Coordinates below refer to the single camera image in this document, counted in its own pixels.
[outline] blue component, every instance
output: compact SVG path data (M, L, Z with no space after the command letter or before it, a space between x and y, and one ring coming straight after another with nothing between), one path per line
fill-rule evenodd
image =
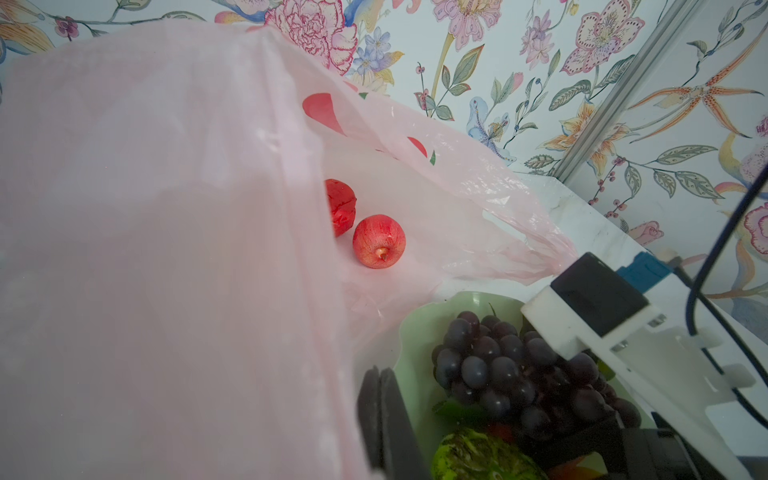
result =
M616 270L616 273L637 291L646 293L664 277L672 273L672 269L650 253L643 252L638 253L629 266L621 267Z

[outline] pink carnation print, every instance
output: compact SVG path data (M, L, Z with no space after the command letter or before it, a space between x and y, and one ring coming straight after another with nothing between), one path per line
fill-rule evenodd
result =
M581 17L576 32L576 49L565 59L562 71L569 75L589 72L609 57L624 50L645 22L632 18L628 0L611 0L602 13Z
M266 12L264 24L278 27L293 43L339 75L352 66L357 26L344 26L341 0L285 0Z
M764 115L763 121L757 125L757 134L761 137L768 137L768 115Z

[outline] red fruit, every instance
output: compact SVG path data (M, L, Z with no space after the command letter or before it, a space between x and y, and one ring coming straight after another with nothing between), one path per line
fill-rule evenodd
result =
M357 198L349 185L329 178L326 180L328 206L331 209L333 232L338 237L355 223L355 204Z
M488 435L499 437L507 443L515 443L515 434L512 431L512 427L504 423L492 423L488 425L488 429L485 431Z
M406 233L386 215L373 215L357 224L352 247L363 265L386 268L397 263L406 251Z

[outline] red apple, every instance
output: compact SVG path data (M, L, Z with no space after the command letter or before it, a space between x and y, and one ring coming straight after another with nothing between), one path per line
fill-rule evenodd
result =
M349 185L329 178L326 180L326 193L328 194L328 206L331 209L331 221L333 232L338 237L346 232L355 223L355 192Z
M363 265L386 268L397 263L406 251L406 233L386 215L373 215L357 224L352 247Z

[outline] green bowl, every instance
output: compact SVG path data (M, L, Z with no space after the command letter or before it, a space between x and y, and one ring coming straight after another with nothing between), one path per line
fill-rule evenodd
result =
M430 303L411 312L400 325L400 357L395 377L408 410L424 458L431 463L443 437L456 430L456 423L432 413L432 407L448 397L432 377L432 349L442 343L451 320L464 310L480 318L496 316L520 330L523 302L492 293L459 292L450 300Z

